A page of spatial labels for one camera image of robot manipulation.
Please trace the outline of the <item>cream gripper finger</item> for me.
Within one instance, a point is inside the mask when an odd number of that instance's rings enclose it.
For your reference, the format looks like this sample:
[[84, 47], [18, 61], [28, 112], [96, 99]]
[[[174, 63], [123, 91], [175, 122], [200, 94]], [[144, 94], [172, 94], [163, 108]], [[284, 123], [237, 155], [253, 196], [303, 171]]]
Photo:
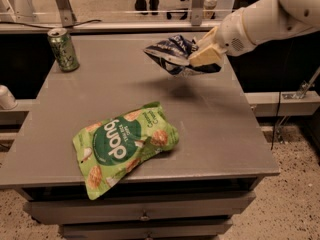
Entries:
[[215, 26], [213, 27], [209, 32], [207, 32], [198, 42], [197, 42], [197, 46], [199, 48], [203, 48], [206, 45], [210, 45], [214, 42], [215, 40], [215, 35], [216, 32], [218, 30], [218, 27]]
[[199, 45], [198, 49], [189, 56], [188, 60], [193, 67], [211, 64], [221, 66], [225, 54], [226, 50], [218, 44]]

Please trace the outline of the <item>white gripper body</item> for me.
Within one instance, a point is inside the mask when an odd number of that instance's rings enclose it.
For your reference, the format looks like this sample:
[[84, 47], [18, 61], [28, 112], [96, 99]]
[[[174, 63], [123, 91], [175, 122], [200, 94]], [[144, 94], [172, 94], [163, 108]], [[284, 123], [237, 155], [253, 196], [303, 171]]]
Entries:
[[256, 45], [248, 37], [243, 21], [244, 9], [229, 14], [218, 26], [215, 41], [229, 56], [240, 56], [251, 52]]

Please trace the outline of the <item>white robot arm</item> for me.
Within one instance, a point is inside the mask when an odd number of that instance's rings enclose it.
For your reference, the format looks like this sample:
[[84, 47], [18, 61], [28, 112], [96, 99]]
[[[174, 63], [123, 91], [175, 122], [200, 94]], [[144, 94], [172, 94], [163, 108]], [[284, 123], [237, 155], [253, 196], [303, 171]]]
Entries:
[[189, 56], [194, 67], [223, 63], [272, 41], [314, 33], [320, 29], [320, 0], [258, 0], [226, 16], [198, 42]]

